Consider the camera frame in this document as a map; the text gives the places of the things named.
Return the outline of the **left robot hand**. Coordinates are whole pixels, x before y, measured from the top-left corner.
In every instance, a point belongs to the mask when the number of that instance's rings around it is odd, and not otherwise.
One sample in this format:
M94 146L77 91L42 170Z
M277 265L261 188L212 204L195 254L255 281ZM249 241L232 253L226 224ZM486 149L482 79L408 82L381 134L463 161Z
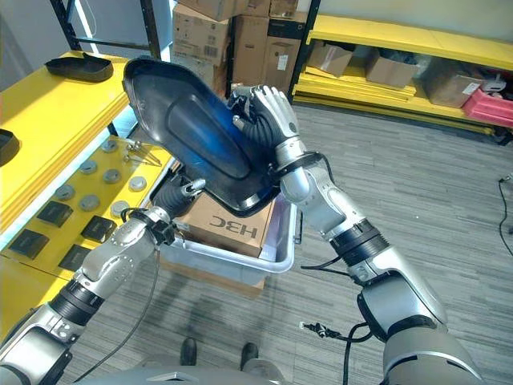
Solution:
M196 199L206 185L205 179L187 180L177 176L166 181L154 196L152 204L163 209L166 214L174 219L183 216L192 202Z

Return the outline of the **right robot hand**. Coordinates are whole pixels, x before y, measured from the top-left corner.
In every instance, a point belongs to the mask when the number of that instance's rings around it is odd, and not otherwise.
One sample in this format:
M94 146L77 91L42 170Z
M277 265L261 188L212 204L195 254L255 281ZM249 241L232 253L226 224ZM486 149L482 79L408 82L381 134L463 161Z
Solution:
M232 91L228 108L240 131L275 153L278 168L304 155L296 114L282 91L267 85L239 86Z

